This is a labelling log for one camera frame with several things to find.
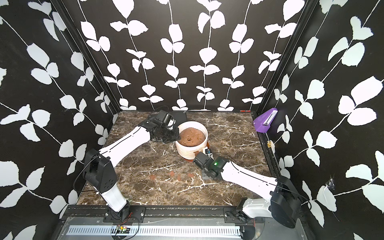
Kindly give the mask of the white ceramic pot with mud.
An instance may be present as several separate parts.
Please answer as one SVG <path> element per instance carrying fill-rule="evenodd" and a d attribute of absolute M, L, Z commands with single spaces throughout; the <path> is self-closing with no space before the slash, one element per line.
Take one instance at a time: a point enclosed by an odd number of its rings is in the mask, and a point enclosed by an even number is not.
<path fill-rule="evenodd" d="M 195 153 L 202 152 L 208 144 L 207 128 L 195 121 L 188 121 L 178 126 L 181 139 L 176 141 L 179 155 L 186 160 L 193 160 Z"/>

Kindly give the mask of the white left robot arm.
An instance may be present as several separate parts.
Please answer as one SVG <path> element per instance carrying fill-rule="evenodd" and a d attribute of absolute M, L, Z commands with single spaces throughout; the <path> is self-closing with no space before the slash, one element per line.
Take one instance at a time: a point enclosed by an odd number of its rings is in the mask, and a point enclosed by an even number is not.
<path fill-rule="evenodd" d="M 116 214 L 126 212 L 130 204 L 117 185 L 115 167 L 141 145 L 153 141 L 173 143 L 180 140 L 179 128 L 170 113 L 161 110 L 149 115 L 115 143 L 85 155 L 82 177 L 98 192 Z"/>

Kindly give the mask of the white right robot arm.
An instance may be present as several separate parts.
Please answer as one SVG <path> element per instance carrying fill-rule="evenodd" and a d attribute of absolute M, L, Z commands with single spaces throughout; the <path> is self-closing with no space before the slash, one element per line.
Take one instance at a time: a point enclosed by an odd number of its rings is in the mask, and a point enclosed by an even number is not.
<path fill-rule="evenodd" d="M 234 183 L 261 197 L 258 200 L 245 199 L 240 204 L 243 215 L 250 219 L 273 218 L 287 228 L 295 228 L 304 197 L 290 179 L 263 176 L 226 158 L 213 159 L 201 152 L 195 156 L 193 163 L 209 178 Z"/>

